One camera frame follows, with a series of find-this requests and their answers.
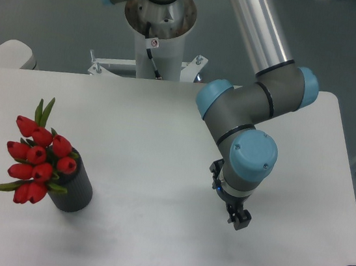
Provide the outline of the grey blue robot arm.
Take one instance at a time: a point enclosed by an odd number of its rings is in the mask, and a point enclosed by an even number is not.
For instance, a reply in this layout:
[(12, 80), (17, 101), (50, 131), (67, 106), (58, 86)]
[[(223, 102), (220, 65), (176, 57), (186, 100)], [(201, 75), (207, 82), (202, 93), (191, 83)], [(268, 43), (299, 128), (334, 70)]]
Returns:
[[(298, 67), (286, 47), (271, 0), (230, 0), (256, 81), (234, 88), (226, 79), (199, 90), (196, 104), (221, 153), (210, 167), (216, 193), (225, 202), (229, 223), (246, 228), (243, 203), (272, 171), (275, 141), (256, 124), (316, 101), (319, 84), (308, 68)], [(182, 65), (184, 39), (197, 19), (193, 0), (102, 0), (125, 4), (135, 37), (138, 78), (192, 82), (197, 71)]]

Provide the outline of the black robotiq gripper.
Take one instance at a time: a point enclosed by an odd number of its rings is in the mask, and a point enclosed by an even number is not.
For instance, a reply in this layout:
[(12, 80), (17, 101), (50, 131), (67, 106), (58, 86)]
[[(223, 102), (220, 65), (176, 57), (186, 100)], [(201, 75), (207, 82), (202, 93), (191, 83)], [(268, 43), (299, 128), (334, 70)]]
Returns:
[(218, 196), (226, 203), (228, 212), (228, 223), (234, 225), (236, 231), (248, 227), (251, 222), (251, 214), (248, 209), (243, 209), (243, 203), (250, 197), (250, 191), (239, 191), (231, 187), (225, 180), (222, 167), (224, 160), (214, 161), (210, 165), (212, 175), (212, 188)]

